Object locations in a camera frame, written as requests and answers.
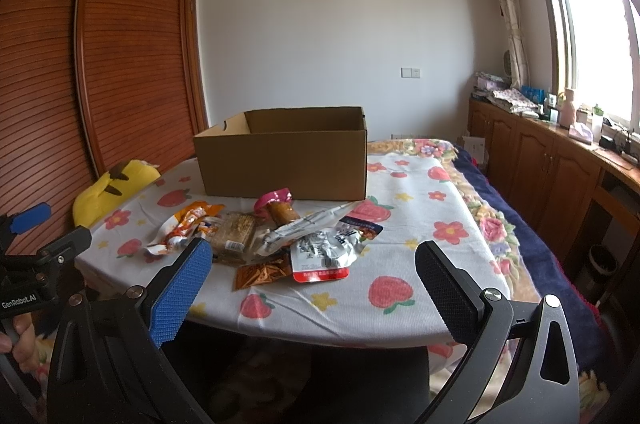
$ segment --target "blue blanket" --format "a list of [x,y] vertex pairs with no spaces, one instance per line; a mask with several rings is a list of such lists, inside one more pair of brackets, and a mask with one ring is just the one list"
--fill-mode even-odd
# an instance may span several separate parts
[[520,241],[520,254],[538,292],[541,295],[555,294],[562,302],[574,341],[578,370],[594,370],[600,380],[606,380],[612,374],[609,371],[609,340],[598,326],[593,312],[574,291],[551,250],[489,184],[473,165],[471,155],[460,146],[456,147],[459,150],[458,158],[453,161],[456,169],[465,176],[482,199],[492,208],[502,211],[505,219],[515,226],[514,232]]

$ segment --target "pikachu plush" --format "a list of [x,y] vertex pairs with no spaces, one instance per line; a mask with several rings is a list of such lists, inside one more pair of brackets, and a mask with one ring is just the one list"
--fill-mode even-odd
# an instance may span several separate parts
[[116,164],[76,197],[74,223],[76,226],[91,227],[159,176],[158,170],[143,160],[127,160]]

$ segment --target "barcode label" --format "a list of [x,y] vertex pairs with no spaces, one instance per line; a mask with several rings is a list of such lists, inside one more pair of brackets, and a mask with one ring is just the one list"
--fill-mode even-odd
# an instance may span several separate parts
[[325,256],[322,258],[322,267],[325,269],[337,268],[340,267],[340,262],[335,258]]
[[244,244],[240,242],[233,242],[231,240],[227,240],[225,244],[226,250],[238,250],[240,252],[244,251]]

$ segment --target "red label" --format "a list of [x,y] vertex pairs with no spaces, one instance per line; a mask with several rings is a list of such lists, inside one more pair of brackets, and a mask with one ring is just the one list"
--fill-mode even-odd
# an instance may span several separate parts
[[298,283],[309,283],[312,281],[327,281],[330,279],[342,279],[349,275],[349,268],[305,270],[304,272],[294,272],[293,279]]

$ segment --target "pink bottle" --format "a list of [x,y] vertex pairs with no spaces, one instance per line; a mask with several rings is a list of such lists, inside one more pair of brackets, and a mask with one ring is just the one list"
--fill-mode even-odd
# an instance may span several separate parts
[[559,124],[562,128],[569,128],[575,123],[575,90],[572,88],[564,89],[564,103],[560,111]]

